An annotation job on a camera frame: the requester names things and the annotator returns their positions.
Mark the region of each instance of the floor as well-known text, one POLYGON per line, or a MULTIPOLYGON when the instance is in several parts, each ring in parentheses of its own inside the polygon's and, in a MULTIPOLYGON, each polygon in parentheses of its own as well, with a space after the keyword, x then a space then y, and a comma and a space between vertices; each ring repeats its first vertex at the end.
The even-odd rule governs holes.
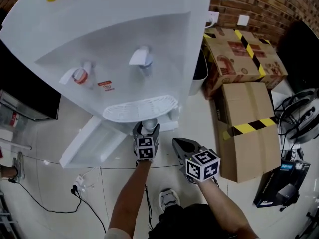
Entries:
MULTIPOLYGON (((32 146, 31 151, 23 151, 25 179, 21 183, 48 209, 72 211, 78 204, 78 199, 70 193, 70 189, 76 177, 90 169, 62 169, 59 159, 90 117, 89 113, 62 97, 58 121, 30 123, 25 132, 19 136, 19 143, 32 146)), ((204 99, 202 93, 199 93, 188 98, 185 113, 180 118, 180 128, 175 132, 161 133, 159 151, 147 180, 153 209, 153 225, 158 222, 158 193, 166 187, 177 190, 183 206, 205 202, 198 187, 188 184, 178 171, 180 165, 172 146, 164 143, 173 137, 182 136, 216 149, 213 121, 209 102, 204 99)), ((13 152, 9 152, 9 146, 4 145, 2 148, 10 156, 9 160, 16 155, 14 152, 19 151, 13 148, 13 152)), ((298 202, 283 212, 279 212, 279 207, 256 208, 253 205, 260 178, 240 184, 218 178, 221 190, 238 204, 254 231, 262 239, 294 238, 307 223, 305 215, 313 208, 319 193, 316 185, 319 175, 318 140, 304 144, 302 148, 305 161, 311 163, 310 170, 300 189, 301 196, 298 202)), ((102 176, 99 177, 95 187, 83 194, 106 227, 116 198, 134 167, 132 139, 128 136, 103 164, 102 176)), ((94 169, 86 175, 86 179, 94 183, 98 173, 99 169, 94 169)), ((20 185, 3 180, 0 186, 9 209, 18 222, 20 233, 25 239, 102 239, 104 236, 102 225, 85 204, 73 214, 49 213, 38 206, 20 185)), ((148 238, 148 215, 144 196, 137 219, 135 238, 148 238)))

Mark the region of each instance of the yellow and black striped tape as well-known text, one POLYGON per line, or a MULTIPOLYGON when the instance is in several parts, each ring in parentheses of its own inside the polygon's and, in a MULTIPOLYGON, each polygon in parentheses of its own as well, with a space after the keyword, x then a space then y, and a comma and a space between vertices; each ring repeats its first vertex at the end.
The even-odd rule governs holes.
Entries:
POLYGON ((215 34, 204 33, 204 37, 205 38, 214 38, 214 39, 216 39, 216 35, 215 34))
POLYGON ((253 49, 250 47, 249 43, 246 41, 245 37, 239 30, 235 30, 235 34, 238 36, 239 40, 241 40, 242 44, 244 45, 245 49, 247 50, 249 56, 254 61, 254 64, 257 66, 260 76, 258 79, 261 80, 264 76, 266 76, 266 72, 263 66, 260 64, 259 60, 257 59, 256 55, 253 52, 253 49))
POLYGON ((276 124, 275 116, 265 119, 260 119, 254 122, 250 122, 247 124, 232 126, 227 131, 223 133, 223 139, 228 140, 234 136, 238 136, 245 133, 251 133, 262 128, 272 126, 276 124))
POLYGON ((271 45, 271 44, 270 44, 270 41, 268 41, 268 40, 259 38, 259 41, 260 41, 261 43, 263 43, 263 44, 269 44, 269 45, 271 45))

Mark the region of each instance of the electrical outlet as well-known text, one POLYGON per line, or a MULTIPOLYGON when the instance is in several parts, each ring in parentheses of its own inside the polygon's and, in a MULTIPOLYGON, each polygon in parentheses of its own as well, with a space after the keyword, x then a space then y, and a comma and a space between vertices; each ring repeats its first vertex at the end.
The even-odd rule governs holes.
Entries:
POLYGON ((237 25, 239 25, 239 26, 247 26, 248 21, 249 21, 249 16, 239 15, 237 25))
POLYGON ((207 22, 213 20, 214 23, 217 23, 219 17, 219 12, 216 11, 209 11, 207 15, 207 22))

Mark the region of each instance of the person's foot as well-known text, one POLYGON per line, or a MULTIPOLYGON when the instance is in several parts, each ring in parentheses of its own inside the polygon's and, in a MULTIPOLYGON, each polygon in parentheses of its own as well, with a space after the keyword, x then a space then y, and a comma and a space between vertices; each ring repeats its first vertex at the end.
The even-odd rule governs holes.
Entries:
POLYGON ((172 205, 180 205, 178 194, 173 189, 164 189, 159 194, 159 207, 164 212, 165 209, 172 205))
POLYGON ((24 179, 24 163, 22 152, 18 153, 17 158, 13 158, 13 167, 15 167, 17 170, 17 175, 14 177, 14 180, 19 182, 20 179, 24 179))

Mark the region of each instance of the sleeve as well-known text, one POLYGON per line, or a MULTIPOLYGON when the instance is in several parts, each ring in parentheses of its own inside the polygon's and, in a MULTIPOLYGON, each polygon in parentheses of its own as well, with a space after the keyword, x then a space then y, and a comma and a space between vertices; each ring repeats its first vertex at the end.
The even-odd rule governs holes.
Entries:
POLYGON ((131 237, 121 229, 111 228, 107 230, 104 239, 131 239, 131 237))

